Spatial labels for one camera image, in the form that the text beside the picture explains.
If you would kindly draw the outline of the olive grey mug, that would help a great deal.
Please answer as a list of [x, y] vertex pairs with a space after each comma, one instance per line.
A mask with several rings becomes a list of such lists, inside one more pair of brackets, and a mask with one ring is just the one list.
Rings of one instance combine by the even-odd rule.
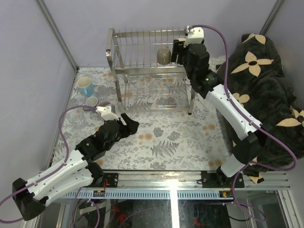
[[168, 46], [160, 48], [157, 51], [157, 63], [165, 66], [171, 62], [171, 51]]

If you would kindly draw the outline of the pink ribbed mug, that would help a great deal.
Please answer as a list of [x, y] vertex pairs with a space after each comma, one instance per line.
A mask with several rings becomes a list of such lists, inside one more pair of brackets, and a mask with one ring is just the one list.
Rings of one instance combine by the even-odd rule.
[[109, 102], [109, 101], [102, 101], [102, 102], [99, 102], [98, 104], [97, 104], [97, 107], [108, 107], [108, 106], [110, 106], [111, 107], [111, 112], [112, 113], [116, 113], [116, 111], [115, 111], [115, 105], [113, 105], [111, 102]]

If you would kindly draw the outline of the grey-blue textured mug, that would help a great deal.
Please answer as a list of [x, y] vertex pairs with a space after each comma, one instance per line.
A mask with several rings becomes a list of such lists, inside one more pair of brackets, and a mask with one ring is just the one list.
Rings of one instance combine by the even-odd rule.
[[[84, 103], [84, 105], [86, 105], [86, 106], [92, 106], [92, 107], [96, 107], [97, 104], [98, 104], [98, 98], [95, 97], [95, 96], [91, 96], [91, 97], [87, 98], [86, 102]], [[85, 112], [87, 112], [87, 111], [93, 111], [93, 109], [83, 107], [83, 111], [85, 111]]]

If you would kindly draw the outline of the clear glass tumbler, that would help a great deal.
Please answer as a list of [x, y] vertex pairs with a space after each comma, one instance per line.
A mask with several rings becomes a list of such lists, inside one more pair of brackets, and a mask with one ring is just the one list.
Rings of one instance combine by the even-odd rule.
[[84, 114], [79, 110], [75, 110], [69, 113], [68, 121], [71, 124], [80, 124], [84, 120]]

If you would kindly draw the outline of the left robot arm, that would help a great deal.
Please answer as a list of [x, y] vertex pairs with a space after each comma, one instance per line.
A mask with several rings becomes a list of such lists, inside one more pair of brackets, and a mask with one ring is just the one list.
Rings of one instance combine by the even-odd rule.
[[123, 113], [106, 120], [98, 131], [83, 139], [67, 157], [39, 175], [12, 184], [13, 200], [23, 220], [40, 215], [53, 201], [76, 189], [104, 183], [104, 172], [96, 163], [120, 139], [137, 133], [139, 123]]

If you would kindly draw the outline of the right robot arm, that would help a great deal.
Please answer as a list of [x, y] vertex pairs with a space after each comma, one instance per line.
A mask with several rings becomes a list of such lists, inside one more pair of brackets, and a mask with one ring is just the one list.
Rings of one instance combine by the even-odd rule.
[[239, 142], [232, 148], [230, 157], [216, 171], [203, 171], [199, 182], [204, 188], [244, 187], [236, 175], [256, 158], [266, 144], [254, 127], [262, 123], [252, 117], [239, 102], [225, 91], [224, 81], [209, 69], [209, 53], [203, 43], [185, 45], [186, 40], [174, 40], [171, 61], [183, 65], [192, 89], [211, 103], [232, 126]]

